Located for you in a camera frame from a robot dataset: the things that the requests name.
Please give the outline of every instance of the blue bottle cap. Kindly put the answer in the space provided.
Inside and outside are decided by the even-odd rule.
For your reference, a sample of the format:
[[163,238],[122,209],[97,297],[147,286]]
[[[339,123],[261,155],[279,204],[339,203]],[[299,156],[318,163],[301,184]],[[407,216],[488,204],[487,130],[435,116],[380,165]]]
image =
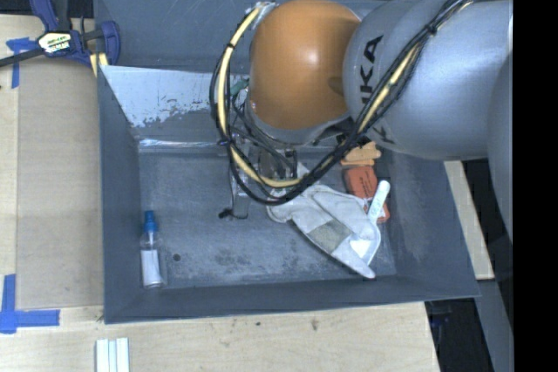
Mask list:
[[157,222],[155,221],[155,214],[152,210],[145,212],[145,221],[143,224],[143,230],[145,233],[155,232],[158,230]]

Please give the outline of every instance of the red object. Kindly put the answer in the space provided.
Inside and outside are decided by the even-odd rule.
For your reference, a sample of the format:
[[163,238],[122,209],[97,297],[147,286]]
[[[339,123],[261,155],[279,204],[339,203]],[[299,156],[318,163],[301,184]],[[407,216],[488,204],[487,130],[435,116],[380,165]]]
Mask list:
[[[361,199],[371,199],[378,188],[378,177],[372,166],[343,169],[343,181],[347,192]],[[379,217],[378,223],[383,223],[390,218],[390,211],[385,203],[384,213],[385,217]]]

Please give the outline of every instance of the white cloth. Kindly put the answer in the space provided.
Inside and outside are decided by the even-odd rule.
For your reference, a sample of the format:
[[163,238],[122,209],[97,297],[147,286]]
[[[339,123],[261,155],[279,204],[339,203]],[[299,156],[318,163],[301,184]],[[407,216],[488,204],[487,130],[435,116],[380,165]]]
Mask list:
[[306,237],[325,253],[362,276],[373,279],[369,267],[381,242],[376,222],[364,211],[365,201],[315,184],[295,199],[268,206],[269,217],[278,222],[292,220]]

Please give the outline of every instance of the white paper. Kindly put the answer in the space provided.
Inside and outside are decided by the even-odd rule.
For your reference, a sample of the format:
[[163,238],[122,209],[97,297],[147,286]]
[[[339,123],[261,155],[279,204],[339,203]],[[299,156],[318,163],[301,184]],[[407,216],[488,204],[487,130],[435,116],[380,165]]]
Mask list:
[[157,250],[141,250],[141,272],[144,287],[152,287],[163,283]]

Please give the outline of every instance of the blue tape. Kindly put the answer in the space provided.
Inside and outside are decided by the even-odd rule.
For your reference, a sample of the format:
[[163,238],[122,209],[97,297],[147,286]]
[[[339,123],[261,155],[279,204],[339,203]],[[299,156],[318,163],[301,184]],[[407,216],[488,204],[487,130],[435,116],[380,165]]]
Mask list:
[[2,311],[0,311],[0,333],[15,334],[20,327],[59,326],[60,310],[16,310],[16,276],[3,278]]
[[[20,37],[19,39],[10,39],[6,44],[14,52],[15,55],[22,51],[35,50],[38,44],[28,37]],[[11,72],[11,88],[15,89],[19,86],[19,63],[15,63]]]

